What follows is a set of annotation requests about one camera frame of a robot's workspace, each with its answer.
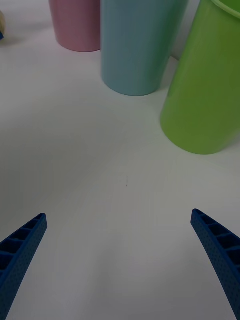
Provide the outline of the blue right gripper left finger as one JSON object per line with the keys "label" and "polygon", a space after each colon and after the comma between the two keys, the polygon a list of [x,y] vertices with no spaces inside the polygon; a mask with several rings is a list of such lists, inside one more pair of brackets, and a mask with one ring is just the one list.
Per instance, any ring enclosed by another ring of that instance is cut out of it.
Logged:
{"label": "blue right gripper left finger", "polygon": [[7,318],[47,228],[40,213],[0,243],[0,319]]}

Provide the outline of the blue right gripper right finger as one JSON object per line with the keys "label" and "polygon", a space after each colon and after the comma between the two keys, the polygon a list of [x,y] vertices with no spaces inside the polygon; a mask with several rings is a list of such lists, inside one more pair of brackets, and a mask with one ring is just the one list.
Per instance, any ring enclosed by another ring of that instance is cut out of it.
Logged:
{"label": "blue right gripper right finger", "polygon": [[192,210],[190,223],[240,319],[240,238],[199,209]]}

